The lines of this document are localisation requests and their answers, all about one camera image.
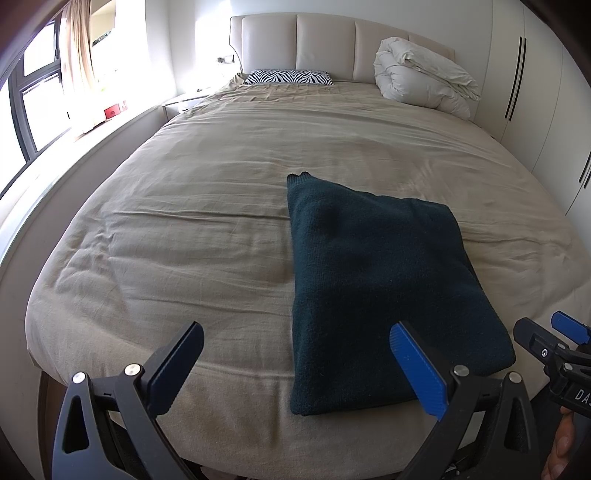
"sheer curtain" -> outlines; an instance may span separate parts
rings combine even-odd
[[[61,76],[74,134],[105,121],[90,59],[90,0],[71,0],[60,26]]]

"folded white duvet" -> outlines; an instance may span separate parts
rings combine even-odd
[[[479,100],[480,88],[458,64],[399,37],[382,40],[374,62],[385,98],[470,118],[465,99]]]

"white wardrobe door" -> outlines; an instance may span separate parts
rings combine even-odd
[[[591,152],[591,88],[563,47],[558,103],[534,175],[566,213]]]
[[[580,190],[567,217],[573,222],[587,251],[591,253],[591,182],[587,188]]]
[[[505,113],[517,69],[519,38],[524,36],[523,15],[519,0],[492,3],[491,53],[474,123],[497,141],[501,141],[507,123]]]
[[[524,14],[527,43],[523,78],[501,143],[531,171],[540,156],[556,107],[562,43],[529,9],[525,8]]]

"upholstered headboard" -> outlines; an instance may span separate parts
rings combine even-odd
[[[380,42],[402,37],[454,60],[453,49],[381,23],[339,15],[280,13],[230,19],[230,45],[242,71],[326,70],[336,80],[374,83]]]

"bed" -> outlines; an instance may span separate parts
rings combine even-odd
[[[548,327],[556,310],[587,320],[591,259],[538,181],[476,125],[381,96],[372,62],[393,35],[453,58],[424,37],[352,18],[232,18],[244,72],[322,69],[335,84],[236,78],[133,153],[78,212],[35,284],[25,328],[40,367],[64,384],[79,370],[115,375],[196,320],[203,353],[159,419],[182,457],[262,480],[402,470],[434,423],[418,402],[290,413],[285,178],[304,170],[448,205],[509,331],[523,316]],[[542,368],[515,350],[512,369],[534,395]]]

